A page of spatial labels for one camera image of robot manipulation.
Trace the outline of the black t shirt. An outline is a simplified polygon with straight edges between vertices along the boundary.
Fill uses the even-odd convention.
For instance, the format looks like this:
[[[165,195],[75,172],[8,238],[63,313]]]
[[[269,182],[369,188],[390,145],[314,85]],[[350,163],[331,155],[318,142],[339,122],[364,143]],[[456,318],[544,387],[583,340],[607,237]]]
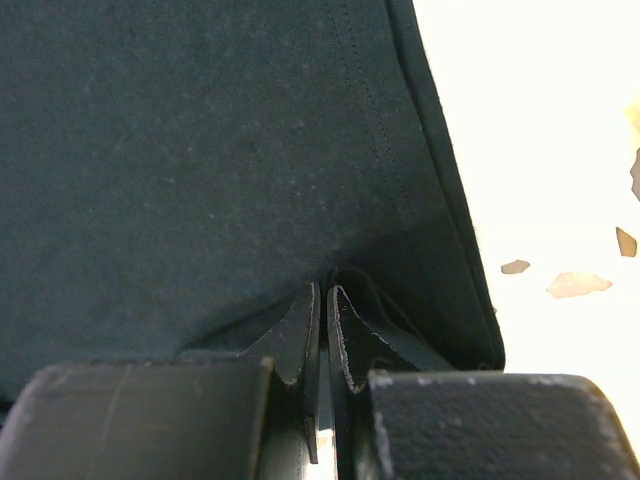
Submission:
[[[353,266],[460,370],[503,342],[410,1],[5,1],[1,397],[223,347]]]

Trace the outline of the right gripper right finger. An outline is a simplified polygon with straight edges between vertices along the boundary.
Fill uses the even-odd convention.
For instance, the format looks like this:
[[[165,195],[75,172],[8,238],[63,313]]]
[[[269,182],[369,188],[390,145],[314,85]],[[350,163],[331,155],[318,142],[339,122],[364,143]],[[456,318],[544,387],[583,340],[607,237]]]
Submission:
[[[422,371],[341,286],[327,298],[340,479],[635,479],[608,398],[575,375]]]

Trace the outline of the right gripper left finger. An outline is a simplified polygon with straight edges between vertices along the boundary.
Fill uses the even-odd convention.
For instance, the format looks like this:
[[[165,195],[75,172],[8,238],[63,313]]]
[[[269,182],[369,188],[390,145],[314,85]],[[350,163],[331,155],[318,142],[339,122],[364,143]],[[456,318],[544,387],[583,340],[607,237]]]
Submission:
[[[301,479],[318,460],[321,295],[236,356],[39,371],[1,431],[5,479]]]

